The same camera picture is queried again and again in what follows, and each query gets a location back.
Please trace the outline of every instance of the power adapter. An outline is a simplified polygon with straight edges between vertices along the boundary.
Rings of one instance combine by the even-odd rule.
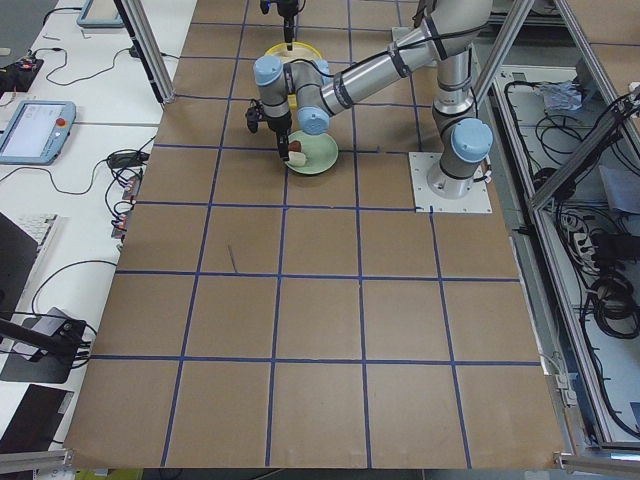
[[[107,157],[107,165],[112,170],[128,167],[140,167],[149,160],[149,154],[132,150],[129,152],[115,152]]]

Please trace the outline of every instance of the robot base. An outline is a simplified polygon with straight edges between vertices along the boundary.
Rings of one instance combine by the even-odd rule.
[[[455,181],[447,178],[446,193],[450,198],[444,198],[432,190],[427,176],[430,174],[431,168],[439,162],[440,155],[440,153],[430,152],[409,153],[416,211],[425,213],[429,213],[431,210],[442,213],[491,213],[491,202],[485,182],[474,183],[471,180]],[[440,169],[437,167],[434,168],[434,172],[439,171]],[[482,170],[478,167],[474,178],[480,178],[482,175]],[[466,195],[459,197],[460,193],[464,192]]]

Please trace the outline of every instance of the yellow bowl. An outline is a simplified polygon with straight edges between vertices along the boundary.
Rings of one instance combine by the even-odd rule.
[[[278,43],[265,52],[265,55],[273,55],[280,57],[282,63],[289,63],[297,58],[303,58],[305,60],[322,60],[322,54],[318,49],[303,42],[293,42],[293,50],[287,50],[286,43]],[[296,96],[289,95],[289,106],[291,108],[297,108]]]

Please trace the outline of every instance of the computer monitor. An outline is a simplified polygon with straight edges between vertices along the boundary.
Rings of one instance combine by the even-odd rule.
[[[30,328],[37,315],[26,319],[24,326],[11,321],[37,255],[37,242],[0,213],[0,340],[9,338],[39,350],[38,355],[29,358],[10,354],[0,379],[63,383],[82,343],[86,323],[65,319],[59,330],[46,335]]]

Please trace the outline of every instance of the gray floor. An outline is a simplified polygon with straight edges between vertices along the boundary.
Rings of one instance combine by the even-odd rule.
[[[42,19],[47,11],[54,8],[56,0],[1,0],[0,47],[12,49],[9,57],[0,57],[0,64],[9,64],[23,56],[42,28]],[[544,38],[553,48],[540,48]],[[482,60],[488,55],[492,38],[485,37],[477,42],[477,54]],[[579,54],[571,45],[566,33],[557,29],[539,31],[526,29],[517,45],[511,50],[505,63],[528,65],[573,66]],[[273,480],[559,480],[567,477],[563,471],[420,471],[420,470],[171,470],[145,471],[145,480],[250,480],[271,478]],[[571,478],[586,478],[573,475]]]

